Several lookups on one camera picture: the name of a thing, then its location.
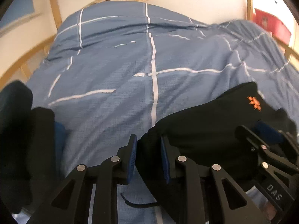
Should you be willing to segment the red storage box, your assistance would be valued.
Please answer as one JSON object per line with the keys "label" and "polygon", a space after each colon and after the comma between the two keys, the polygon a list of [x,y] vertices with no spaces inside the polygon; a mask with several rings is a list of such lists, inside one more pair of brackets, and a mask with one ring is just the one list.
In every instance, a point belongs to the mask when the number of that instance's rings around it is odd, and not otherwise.
{"label": "red storage box", "polygon": [[291,32],[284,23],[276,16],[265,11],[254,9],[253,21],[264,30],[271,32],[273,36],[279,38],[285,44],[289,44]]}

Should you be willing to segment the wooden bunk bed frame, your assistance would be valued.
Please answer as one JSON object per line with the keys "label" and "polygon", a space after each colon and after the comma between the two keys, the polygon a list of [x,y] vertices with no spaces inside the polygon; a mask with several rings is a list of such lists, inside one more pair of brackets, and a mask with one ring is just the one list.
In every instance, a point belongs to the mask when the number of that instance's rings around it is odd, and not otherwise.
{"label": "wooden bunk bed frame", "polygon": [[[1,85],[10,79],[27,80],[33,73],[28,60],[49,50],[61,23],[94,0],[33,0],[35,12],[1,28]],[[298,22],[283,0],[151,0],[205,23],[249,19],[253,9],[278,17],[291,31],[290,46],[298,50]]]}

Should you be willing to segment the dark folded clothes pile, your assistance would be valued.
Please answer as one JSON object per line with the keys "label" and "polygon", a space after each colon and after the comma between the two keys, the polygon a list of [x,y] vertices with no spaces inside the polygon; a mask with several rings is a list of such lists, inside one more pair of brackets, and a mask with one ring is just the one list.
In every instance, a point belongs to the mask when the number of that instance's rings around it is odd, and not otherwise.
{"label": "dark folded clothes pile", "polygon": [[34,212],[59,181],[54,112],[33,107],[33,93],[14,81],[1,91],[1,200],[13,214]]}

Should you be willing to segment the blue window blind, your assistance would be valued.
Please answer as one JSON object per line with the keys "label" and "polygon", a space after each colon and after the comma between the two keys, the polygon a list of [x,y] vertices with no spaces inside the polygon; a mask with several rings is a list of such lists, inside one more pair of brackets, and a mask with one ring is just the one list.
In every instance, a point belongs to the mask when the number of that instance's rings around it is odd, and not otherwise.
{"label": "blue window blind", "polygon": [[33,0],[13,0],[1,18],[1,28],[34,12]]}

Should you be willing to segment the black pants orange logo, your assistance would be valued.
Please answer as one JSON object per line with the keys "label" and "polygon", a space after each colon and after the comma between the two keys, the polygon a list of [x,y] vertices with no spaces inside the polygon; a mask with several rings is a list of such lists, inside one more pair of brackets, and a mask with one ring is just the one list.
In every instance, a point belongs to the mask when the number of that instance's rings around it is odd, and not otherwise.
{"label": "black pants orange logo", "polygon": [[243,83],[215,100],[173,113],[156,123],[137,143],[137,170],[156,198],[154,206],[164,207],[167,186],[164,178],[161,137],[198,165],[220,165],[247,192],[254,186],[258,159],[238,149],[235,130],[244,125],[253,133],[258,121],[276,131],[296,132],[295,123],[283,109],[274,110],[258,94],[256,83]]}

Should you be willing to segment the blue checked duvet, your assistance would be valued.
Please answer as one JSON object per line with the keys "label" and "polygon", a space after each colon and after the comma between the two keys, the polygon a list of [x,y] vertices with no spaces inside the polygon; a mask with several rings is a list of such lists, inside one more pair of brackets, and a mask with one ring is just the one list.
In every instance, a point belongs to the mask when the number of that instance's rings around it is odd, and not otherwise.
{"label": "blue checked duvet", "polygon": [[[97,166],[132,134],[140,138],[161,119],[209,103],[243,83],[295,123],[298,71],[276,42],[250,21],[207,25],[133,1],[106,1],[70,15],[27,85],[33,105],[51,109],[69,131],[61,170]],[[137,167],[117,186],[118,223],[176,223],[152,195]],[[254,185],[246,195],[263,212]]]}

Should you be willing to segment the blue folded garment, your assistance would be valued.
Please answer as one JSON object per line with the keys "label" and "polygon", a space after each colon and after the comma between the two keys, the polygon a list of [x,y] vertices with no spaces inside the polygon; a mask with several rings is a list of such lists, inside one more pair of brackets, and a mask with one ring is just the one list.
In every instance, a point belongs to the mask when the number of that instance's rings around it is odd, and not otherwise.
{"label": "blue folded garment", "polygon": [[60,170],[66,139],[67,139],[67,131],[63,126],[63,124],[59,122],[54,122],[54,143],[55,143],[55,158],[56,158],[57,170]]}

